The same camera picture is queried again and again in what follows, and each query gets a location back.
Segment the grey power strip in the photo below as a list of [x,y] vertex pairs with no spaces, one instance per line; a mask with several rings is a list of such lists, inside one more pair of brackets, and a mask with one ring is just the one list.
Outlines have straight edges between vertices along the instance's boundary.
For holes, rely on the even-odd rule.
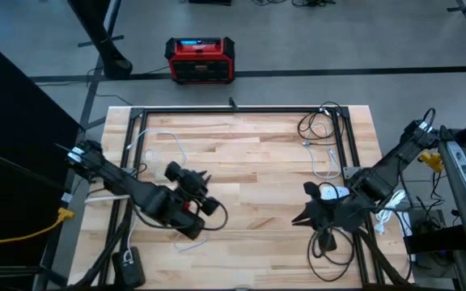
[[447,142],[447,150],[455,163],[456,169],[463,180],[466,189],[466,156],[461,147],[455,141]]

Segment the large black panel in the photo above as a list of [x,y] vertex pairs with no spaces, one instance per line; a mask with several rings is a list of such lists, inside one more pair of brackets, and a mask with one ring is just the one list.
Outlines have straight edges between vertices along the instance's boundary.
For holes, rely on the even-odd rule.
[[52,272],[65,161],[80,124],[0,52],[0,291],[43,289]]

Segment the black aluminium table frame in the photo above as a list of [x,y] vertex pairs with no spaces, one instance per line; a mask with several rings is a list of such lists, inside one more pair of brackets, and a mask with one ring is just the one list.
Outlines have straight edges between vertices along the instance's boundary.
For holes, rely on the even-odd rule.
[[[338,235],[328,258],[308,257],[312,230],[291,220],[308,201],[307,181],[319,183],[333,151],[344,167],[374,165],[381,150],[366,106],[349,106],[337,120],[318,115],[316,133],[333,135],[303,146],[311,107],[149,107],[136,120],[112,107],[102,146],[112,162],[142,161],[148,150],[164,166],[185,159],[189,169],[210,174],[210,195],[221,206],[213,230],[199,246],[174,230],[138,225],[146,289],[358,289],[384,280],[366,245]],[[173,243],[180,240],[180,248]]]

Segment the white square power hub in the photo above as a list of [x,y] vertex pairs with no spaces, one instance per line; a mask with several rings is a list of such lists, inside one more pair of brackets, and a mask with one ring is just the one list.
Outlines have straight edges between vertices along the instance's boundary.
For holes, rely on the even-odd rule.
[[341,186],[321,186],[320,196],[322,200],[337,200],[342,197],[348,196],[350,190]]

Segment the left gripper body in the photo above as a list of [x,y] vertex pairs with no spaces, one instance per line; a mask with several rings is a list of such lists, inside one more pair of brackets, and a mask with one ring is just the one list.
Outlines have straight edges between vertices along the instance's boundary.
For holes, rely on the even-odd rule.
[[194,204],[195,214],[201,212],[203,202],[199,183],[179,181],[172,191],[182,201],[185,210],[189,210],[190,205]]

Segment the black power bank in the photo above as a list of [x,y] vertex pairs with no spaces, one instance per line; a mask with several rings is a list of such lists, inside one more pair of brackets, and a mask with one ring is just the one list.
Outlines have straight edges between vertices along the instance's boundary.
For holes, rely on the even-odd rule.
[[144,285],[146,277],[139,250],[136,247],[131,247],[127,259],[124,259],[124,254],[124,251],[119,251],[112,255],[115,283],[131,289]]

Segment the red portable power station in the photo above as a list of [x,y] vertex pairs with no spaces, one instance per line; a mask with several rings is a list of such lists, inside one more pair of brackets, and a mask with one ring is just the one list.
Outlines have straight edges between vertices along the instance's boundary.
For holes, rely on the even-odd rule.
[[178,84],[235,80],[235,42],[229,37],[171,38],[165,44],[172,80]]

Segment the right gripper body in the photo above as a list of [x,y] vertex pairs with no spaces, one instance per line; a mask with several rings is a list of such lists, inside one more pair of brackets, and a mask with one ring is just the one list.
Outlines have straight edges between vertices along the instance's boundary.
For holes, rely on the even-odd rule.
[[358,228],[358,206],[353,203],[312,200],[309,215],[314,230],[341,227],[354,232]]

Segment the yellow plug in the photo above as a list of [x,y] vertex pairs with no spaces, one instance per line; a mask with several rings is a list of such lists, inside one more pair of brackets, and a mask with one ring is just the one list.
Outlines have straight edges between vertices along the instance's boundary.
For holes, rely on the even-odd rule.
[[418,161],[425,163],[436,173],[442,173],[444,171],[443,160],[441,154],[438,152],[423,150],[418,157]]

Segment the white floor power strip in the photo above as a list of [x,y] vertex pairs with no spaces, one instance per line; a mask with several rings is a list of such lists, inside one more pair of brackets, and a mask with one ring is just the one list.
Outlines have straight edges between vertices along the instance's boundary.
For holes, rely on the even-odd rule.
[[404,231],[404,237],[412,235],[412,223],[410,221],[409,215],[406,212],[398,212],[398,216]]

